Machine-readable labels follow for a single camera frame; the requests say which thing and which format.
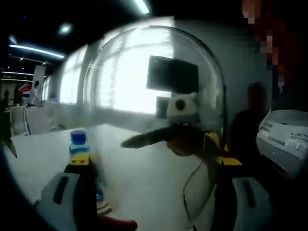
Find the tabletop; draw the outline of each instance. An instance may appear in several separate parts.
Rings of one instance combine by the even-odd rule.
[[[12,138],[17,159],[7,154],[12,174],[31,203],[40,198],[41,189],[64,170],[69,158],[70,131],[64,130]],[[187,230],[183,187],[200,161],[194,156],[179,157],[161,142],[142,149],[124,149],[120,143],[137,134],[110,125],[99,125],[89,132],[89,143],[99,157],[104,176],[104,192],[113,211],[109,216],[134,219],[138,230]],[[210,227],[213,209],[204,207],[208,191],[206,165],[190,180],[185,191],[193,217],[201,213],[202,229]]]

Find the blue bottle cap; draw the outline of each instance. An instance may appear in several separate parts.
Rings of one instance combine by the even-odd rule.
[[[71,131],[71,142],[75,145],[85,144],[87,140],[86,133],[83,130]]]

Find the black screen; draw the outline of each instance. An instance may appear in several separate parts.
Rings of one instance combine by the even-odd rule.
[[[150,56],[147,88],[184,94],[199,92],[198,66],[182,60]]]

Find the ceiling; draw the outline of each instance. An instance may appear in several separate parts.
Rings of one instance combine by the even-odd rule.
[[[0,15],[5,36],[0,40],[2,72],[34,73],[37,64],[45,65],[51,74],[63,61],[45,54],[11,48],[9,35],[17,44],[69,55],[84,44],[95,42],[122,25],[149,17],[175,16],[209,20],[243,26],[241,0],[143,0],[150,13],[142,14],[135,0],[87,0],[77,4],[66,1],[24,1]],[[59,35],[63,23],[72,25],[71,33]],[[5,74],[1,77],[31,80],[32,76]]]

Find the glass dome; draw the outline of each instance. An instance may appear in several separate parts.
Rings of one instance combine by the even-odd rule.
[[[175,28],[131,29],[99,49],[84,86],[86,132],[109,216],[134,219],[140,229],[184,230],[203,213],[211,193],[206,165],[174,155],[165,142],[140,149],[121,143],[168,126],[170,98],[193,92],[199,115],[194,126],[223,136],[224,82],[211,51]]]

